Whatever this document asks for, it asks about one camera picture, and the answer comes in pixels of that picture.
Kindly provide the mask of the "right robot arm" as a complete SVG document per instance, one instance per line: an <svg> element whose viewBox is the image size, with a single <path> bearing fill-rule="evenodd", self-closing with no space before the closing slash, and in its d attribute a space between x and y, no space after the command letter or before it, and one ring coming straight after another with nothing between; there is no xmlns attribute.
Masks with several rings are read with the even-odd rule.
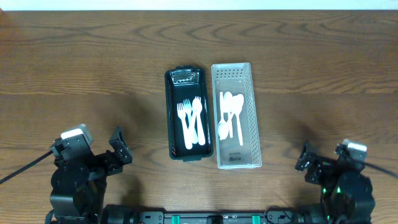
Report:
<svg viewBox="0 0 398 224"><path fill-rule="evenodd" d="M336 160L319 156L304 142L295 169L306 171L305 181L321 187L320 204L300 208L293 215L295 223L371 223L373 186L361 173L367 146L345 139L335 153Z"/></svg>

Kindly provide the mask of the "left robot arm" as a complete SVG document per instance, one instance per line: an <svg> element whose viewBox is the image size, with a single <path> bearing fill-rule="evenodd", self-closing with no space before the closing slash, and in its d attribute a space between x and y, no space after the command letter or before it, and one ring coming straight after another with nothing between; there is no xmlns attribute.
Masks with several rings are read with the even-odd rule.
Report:
<svg viewBox="0 0 398 224"><path fill-rule="evenodd" d="M80 124L64 131L51 145L57 170L51 178L52 210L45 223L104 223L104 195L107 177L119 174L132 163L121 127L115 127L107 150L95 155L90 145L92 135L87 125Z"/></svg>

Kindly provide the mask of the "black plastic basket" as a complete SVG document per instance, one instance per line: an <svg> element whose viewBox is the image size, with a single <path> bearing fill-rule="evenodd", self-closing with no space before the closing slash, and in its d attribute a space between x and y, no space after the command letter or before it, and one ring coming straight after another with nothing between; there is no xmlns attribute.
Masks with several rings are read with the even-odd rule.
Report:
<svg viewBox="0 0 398 224"><path fill-rule="evenodd" d="M213 154L205 72L190 65L165 73L169 154L199 161Z"/></svg>

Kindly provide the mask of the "white utensil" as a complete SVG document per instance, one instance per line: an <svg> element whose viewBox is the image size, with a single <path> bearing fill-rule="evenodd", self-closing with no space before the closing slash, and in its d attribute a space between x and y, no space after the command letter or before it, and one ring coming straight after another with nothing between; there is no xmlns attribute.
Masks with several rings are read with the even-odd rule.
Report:
<svg viewBox="0 0 398 224"><path fill-rule="evenodd" d="M205 144L205 134L203 130L203 126L201 123L201 111L202 111L202 104L201 104L201 97L196 96L192 103L193 108L193 115L197 121L197 137L199 145L203 146Z"/></svg>

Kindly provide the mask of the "clear plastic basket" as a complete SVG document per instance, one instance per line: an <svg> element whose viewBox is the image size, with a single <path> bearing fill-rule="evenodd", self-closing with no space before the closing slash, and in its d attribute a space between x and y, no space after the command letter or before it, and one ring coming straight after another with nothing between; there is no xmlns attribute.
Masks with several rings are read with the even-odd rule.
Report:
<svg viewBox="0 0 398 224"><path fill-rule="evenodd" d="M219 169L262 166L251 64L211 66L216 153Z"/></svg>

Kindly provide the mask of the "white spoon diagonal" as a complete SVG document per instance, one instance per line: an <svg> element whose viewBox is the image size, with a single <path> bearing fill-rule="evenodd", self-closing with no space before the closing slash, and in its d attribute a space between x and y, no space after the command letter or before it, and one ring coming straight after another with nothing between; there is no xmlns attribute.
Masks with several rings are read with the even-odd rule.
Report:
<svg viewBox="0 0 398 224"><path fill-rule="evenodd" d="M233 137L233 125L232 125L232 112L231 112L231 104L230 101L233 98L233 95L230 91L227 91L224 94L224 99L223 99L223 103L224 103L224 110L227 112L228 115L228 120L227 120L227 125L228 125L228 132L229 132L229 137L232 138Z"/></svg>

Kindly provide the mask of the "mint green plastic fork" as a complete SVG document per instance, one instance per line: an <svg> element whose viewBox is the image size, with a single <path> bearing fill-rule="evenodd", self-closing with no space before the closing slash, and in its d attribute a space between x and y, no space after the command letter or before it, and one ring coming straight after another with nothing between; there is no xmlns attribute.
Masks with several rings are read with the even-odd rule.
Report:
<svg viewBox="0 0 398 224"><path fill-rule="evenodd" d="M197 144L198 136L197 136L197 132L194 128L195 125L192 125L193 108L192 108L192 104L189 99L185 99L183 101L183 107L184 107L184 111L187 114L187 118L188 118L188 136L190 137L192 144Z"/></svg>

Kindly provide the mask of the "small white spoon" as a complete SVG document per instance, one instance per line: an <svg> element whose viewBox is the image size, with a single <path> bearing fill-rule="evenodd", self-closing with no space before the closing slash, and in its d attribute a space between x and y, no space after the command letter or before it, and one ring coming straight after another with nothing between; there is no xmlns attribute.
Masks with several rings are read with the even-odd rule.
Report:
<svg viewBox="0 0 398 224"><path fill-rule="evenodd" d="M205 146L207 145L208 138L207 138L207 123L206 123L206 106L205 106L205 99L204 97L201 97L200 99L201 103L201 113L200 113L200 119L201 119L201 130L202 130L202 135L201 135L201 145Z"/></svg>

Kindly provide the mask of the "white plastic fork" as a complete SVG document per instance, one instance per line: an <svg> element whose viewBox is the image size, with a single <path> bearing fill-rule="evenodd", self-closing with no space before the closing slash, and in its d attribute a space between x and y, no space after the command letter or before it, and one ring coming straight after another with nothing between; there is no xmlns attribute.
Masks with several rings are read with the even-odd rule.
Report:
<svg viewBox="0 0 398 224"><path fill-rule="evenodd" d="M192 149L192 140L190 137L190 133L188 132L188 127L187 127L187 122L186 122L186 113L184 111L183 103L177 104L177 115L181 120L185 147L186 147L186 149L191 150Z"/></svg>

